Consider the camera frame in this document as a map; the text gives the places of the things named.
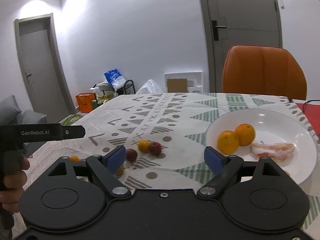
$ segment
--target orange bag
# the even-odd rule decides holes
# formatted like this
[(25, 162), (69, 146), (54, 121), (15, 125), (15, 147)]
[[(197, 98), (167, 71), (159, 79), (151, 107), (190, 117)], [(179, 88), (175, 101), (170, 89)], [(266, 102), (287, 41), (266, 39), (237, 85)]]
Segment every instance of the orange bag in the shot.
[(94, 93), (76, 95), (81, 113), (89, 113), (93, 110), (92, 100), (96, 99)]

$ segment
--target blue plastic bag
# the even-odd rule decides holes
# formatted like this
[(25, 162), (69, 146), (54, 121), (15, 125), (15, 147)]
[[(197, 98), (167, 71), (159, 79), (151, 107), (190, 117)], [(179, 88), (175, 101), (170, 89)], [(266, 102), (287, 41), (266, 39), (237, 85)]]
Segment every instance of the blue plastic bag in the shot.
[(126, 82), (125, 78), (117, 69), (109, 70), (104, 75), (109, 84), (113, 86), (113, 89), (115, 91), (117, 91), (119, 88), (122, 88), (124, 86), (124, 83)]

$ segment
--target black cable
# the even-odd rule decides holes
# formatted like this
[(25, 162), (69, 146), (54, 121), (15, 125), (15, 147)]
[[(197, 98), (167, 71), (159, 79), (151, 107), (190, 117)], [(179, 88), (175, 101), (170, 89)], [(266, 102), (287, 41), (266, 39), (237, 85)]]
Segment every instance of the black cable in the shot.
[(305, 106), (306, 106), (307, 104), (309, 104), (310, 102), (314, 102), (314, 101), (320, 101), (320, 99), (309, 100), (309, 101), (305, 102), (305, 103), (303, 104), (303, 107), (302, 107), (302, 112), (304, 113), (304, 109), (305, 109)]

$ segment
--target gray door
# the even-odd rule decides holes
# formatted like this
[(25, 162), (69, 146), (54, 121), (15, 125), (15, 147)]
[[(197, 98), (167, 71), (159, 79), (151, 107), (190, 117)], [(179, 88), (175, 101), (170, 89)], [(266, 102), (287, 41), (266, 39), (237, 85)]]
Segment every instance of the gray door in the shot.
[(206, 0), (206, 3), (207, 10), (203, 11), (209, 13), (207, 24), (211, 25), (206, 38), (207, 43), (213, 43), (213, 48), (208, 46), (208, 57), (213, 54), (214, 58), (214, 62), (209, 62), (210, 89), (221, 92), (223, 65), (232, 46), (282, 47), (280, 15), (277, 0)]
[(44, 20), (19, 26), (20, 44), (27, 75), (25, 86), (34, 111), (59, 122), (69, 112), (60, 90), (49, 44), (50, 25)]

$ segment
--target white plastic bag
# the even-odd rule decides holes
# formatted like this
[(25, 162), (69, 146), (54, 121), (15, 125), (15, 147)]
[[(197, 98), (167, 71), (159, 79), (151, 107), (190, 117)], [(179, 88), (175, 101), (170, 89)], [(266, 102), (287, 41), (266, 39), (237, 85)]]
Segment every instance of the white plastic bag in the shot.
[(153, 80), (149, 79), (137, 92), (136, 94), (160, 94), (163, 93), (158, 84)]

